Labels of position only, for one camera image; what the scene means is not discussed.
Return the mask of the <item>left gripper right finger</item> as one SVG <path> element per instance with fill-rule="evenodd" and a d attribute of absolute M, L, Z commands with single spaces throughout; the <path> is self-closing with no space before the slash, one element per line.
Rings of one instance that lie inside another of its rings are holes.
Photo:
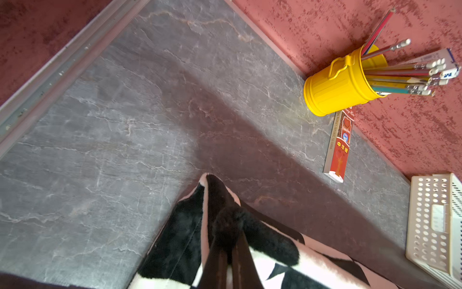
<path fill-rule="evenodd" d="M 249 244 L 243 232 L 240 234 L 231 254 L 233 289 L 263 289 L 250 253 Z"/>

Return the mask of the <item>black white checkered pillowcase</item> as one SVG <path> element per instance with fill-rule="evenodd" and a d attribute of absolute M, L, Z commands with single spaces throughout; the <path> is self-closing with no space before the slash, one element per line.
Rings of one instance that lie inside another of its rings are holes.
<path fill-rule="evenodd" d="M 174 206 L 132 289 L 393 289 L 348 255 L 248 206 L 213 174 Z"/>

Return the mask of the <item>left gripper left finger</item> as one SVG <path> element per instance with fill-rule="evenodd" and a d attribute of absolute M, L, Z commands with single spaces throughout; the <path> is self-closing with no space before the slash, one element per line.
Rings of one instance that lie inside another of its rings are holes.
<path fill-rule="evenodd" d="M 198 289 L 226 289 L 231 253 L 229 239 L 222 233 L 214 237 Z"/>

